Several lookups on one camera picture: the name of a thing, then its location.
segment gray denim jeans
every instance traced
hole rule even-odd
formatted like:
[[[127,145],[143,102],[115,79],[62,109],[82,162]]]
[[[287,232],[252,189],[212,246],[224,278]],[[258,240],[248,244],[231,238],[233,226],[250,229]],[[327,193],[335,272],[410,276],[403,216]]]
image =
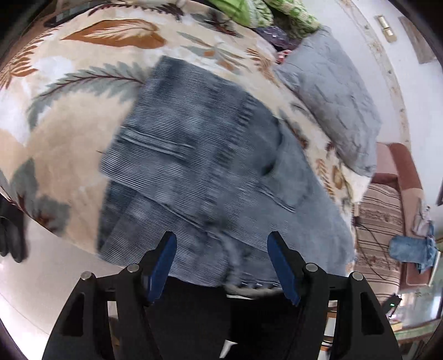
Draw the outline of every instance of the gray denim jeans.
[[[163,57],[103,156],[111,179],[98,250],[138,262],[177,235],[170,275],[203,286],[278,278],[266,239],[279,231],[305,261],[345,274],[349,229],[291,131],[233,82]]]

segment black pants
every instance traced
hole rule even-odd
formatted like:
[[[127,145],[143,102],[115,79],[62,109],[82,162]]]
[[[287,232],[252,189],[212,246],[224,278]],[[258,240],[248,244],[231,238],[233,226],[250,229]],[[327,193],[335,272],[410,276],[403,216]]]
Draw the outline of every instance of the black pants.
[[[229,299],[222,288],[168,278],[162,297],[147,310],[163,360],[283,359],[298,309],[282,293],[259,300]]]

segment floral bedsheet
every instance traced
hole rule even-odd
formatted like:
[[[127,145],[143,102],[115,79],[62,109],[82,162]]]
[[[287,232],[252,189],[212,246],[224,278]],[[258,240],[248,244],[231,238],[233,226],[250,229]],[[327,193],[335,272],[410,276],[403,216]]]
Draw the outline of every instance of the floral bedsheet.
[[[369,184],[346,168],[304,104],[272,72],[273,48],[192,1],[100,5],[32,40],[0,72],[0,185],[25,213],[96,252],[103,152],[162,55],[240,84],[285,121],[351,228]]]

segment denim pocket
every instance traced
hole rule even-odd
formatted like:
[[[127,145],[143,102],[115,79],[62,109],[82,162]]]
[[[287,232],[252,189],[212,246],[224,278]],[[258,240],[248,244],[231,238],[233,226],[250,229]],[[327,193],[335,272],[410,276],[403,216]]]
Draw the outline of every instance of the denim pocket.
[[[259,191],[289,211],[310,192],[312,171],[297,139],[280,123],[282,141],[271,170],[259,180]]]

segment silver bolt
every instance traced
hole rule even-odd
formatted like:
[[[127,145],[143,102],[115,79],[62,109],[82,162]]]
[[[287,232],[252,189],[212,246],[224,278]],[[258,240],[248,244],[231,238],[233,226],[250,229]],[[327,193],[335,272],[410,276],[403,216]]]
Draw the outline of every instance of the silver bolt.
[[[316,272],[318,269],[319,269],[319,267],[311,262],[306,264],[306,270],[308,270],[312,273]]]
[[[130,273],[135,273],[139,270],[140,266],[138,264],[131,264],[127,267]]]
[[[359,273],[358,271],[352,273],[352,277],[357,281],[363,280],[363,275],[361,273]]]
[[[92,273],[90,271],[84,271],[80,275],[80,279],[82,280],[88,280],[92,276]]]

